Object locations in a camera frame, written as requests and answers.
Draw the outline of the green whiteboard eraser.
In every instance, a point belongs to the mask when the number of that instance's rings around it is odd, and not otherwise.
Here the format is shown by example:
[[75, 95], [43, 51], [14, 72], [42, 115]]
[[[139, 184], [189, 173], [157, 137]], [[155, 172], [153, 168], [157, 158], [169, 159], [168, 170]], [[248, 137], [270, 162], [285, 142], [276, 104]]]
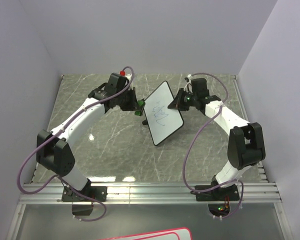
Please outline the green whiteboard eraser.
[[136, 111], [134, 112], [134, 114], [136, 116], [141, 117], [144, 113], [145, 101], [144, 100], [138, 100], [137, 103], [138, 103], [138, 107], [137, 107]]

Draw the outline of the small white whiteboard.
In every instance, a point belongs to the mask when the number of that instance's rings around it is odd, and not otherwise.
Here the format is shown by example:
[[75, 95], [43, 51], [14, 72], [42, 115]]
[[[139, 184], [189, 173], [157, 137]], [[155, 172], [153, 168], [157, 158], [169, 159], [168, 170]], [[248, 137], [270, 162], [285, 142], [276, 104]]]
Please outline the small white whiteboard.
[[177, 109], [169, 109], [174, 95], [167, 81], [163, 81], [146, 99], [144, 114], [155, 146], [184, 126], [182, 114]]

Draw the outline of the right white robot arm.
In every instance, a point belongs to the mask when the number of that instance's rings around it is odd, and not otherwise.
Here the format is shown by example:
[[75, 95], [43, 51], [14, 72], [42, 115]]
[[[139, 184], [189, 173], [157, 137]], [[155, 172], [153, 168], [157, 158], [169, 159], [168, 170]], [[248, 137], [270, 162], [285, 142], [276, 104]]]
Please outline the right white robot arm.
[[225, 105], [224, 99], [211, 95], [205, 78], [189, 74], [185, 81], [186, 86], [178, 90], [168, 109], [188, 111], [194, 107], [208, 117], [199, 133], [215, 122], [228, 135], [227, 162], [214, 176], [211, 186], [204, 190], [196, 190], [187, 182], [185, 186], [194, 193], [210, 191], [214, 199], [222, 200], [228, 195], [228, 187], [239, 182], [243, 173], [265, 159], [263, 129], [259, 123], [251, 123], [235, 114]]

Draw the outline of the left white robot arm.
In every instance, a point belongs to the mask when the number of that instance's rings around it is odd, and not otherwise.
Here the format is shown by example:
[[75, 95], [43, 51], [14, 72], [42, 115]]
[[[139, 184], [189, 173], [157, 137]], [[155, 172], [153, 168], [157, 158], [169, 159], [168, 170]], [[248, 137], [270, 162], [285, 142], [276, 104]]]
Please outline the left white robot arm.
[[124, 71], [112, 73], [107, 82], [93, 89], [82, 105], [63, 123], [50, 131], [42, 130], [37, 135], [36, 161], [54, 172], [67, 185], [79, 201], [91, 196], [89, 179], [80, 172], [72, 151], [76, 141], [88, 128], [118, 106], [122, 111], [142, 111], [136, 97], [136, 89], [131, 87], [134, 74]]

